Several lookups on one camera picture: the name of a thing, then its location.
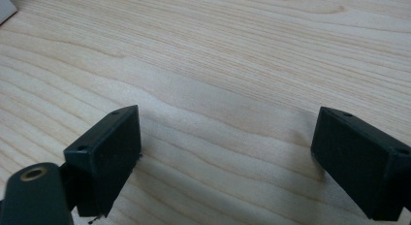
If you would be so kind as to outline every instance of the wood grain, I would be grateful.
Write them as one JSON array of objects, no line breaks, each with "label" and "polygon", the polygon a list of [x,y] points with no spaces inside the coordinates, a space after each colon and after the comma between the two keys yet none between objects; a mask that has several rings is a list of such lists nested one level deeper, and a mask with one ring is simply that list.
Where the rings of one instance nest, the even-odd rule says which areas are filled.
[{"label": "wood grain", "polygon": [[[368,220],[311,159],[321,106],[411,145],[411,0],[12,0],[0,190],[138,104],[144,158],[95,224]],[[86,224],[89,218],[79,218]]]}]

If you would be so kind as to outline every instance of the wooden table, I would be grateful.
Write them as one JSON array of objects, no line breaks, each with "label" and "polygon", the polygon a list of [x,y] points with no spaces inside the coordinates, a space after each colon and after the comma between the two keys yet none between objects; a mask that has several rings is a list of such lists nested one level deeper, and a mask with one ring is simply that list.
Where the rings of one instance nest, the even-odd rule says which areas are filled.
[{"label": "wooden table", "polygon": [[[311,158],[321,106],[411,145],[411,0],[12,0],[0,191],[138,104],[143,159],[95,224],[368,220]],[[87,224],[91,218],[79,218]]]}]

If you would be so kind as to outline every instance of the black plastic part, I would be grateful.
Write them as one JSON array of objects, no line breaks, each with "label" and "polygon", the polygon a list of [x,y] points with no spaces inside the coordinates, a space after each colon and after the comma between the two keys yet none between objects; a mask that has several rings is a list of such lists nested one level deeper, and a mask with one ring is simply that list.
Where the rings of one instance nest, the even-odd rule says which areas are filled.
[{"label": "black plastic part", "polygon": [[137,106],[106,115],[64,150],[69,207],[77,206],[80,216],[107,216],[141,149]]},{"label": "black plastic part", "polygon": [[411,147],[347,113],[321,108],[311,153],[375,220],[410,209]]},{"label": "black plastic part", "polygon": [[2,202],[0,223],[73,224],[57,165],[32,165],[9,178]]}]

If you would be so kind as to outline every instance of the hole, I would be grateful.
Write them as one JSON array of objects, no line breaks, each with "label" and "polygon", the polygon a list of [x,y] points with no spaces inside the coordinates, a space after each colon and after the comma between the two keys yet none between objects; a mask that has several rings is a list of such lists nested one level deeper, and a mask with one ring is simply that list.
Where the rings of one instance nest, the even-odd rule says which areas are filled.
[{"label": "hole", "polygon": [[87,145],[81,145],[78,147],[78,150],[86,150],[86,149],[88,149]]},{"label": "hole", "polygon": [[410,151],[406,149],[396,148],[395,150],[396,152],[401,153],[401,154],[410,154]]},{"label": "hole", "polygon": [[22,181],[30,181],[42,177],[47,172],[45,167],[36,167],[31,170],[26,171],[21,175],[20,179]]}]

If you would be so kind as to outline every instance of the white box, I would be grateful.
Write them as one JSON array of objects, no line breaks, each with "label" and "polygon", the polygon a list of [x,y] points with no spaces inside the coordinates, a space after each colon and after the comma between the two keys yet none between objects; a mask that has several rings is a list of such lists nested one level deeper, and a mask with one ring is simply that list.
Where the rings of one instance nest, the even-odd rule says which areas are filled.
[{"label": "white box", "polygon": [[17,12],[17,9],[10,0],[0,0],[0,24],[15,12]]}]

